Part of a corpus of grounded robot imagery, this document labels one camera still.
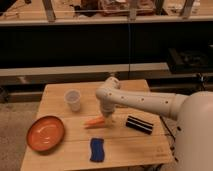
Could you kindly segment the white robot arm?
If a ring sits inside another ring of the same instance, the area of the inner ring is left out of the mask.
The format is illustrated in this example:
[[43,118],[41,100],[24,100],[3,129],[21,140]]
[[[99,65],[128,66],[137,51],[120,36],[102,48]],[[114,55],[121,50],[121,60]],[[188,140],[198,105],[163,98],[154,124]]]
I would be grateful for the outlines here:
[[175,171],[213,171],[213,92],[126,91],[117,78],[109,77],[96,90],[96,97],[105,118],[119,104],[176,120]]

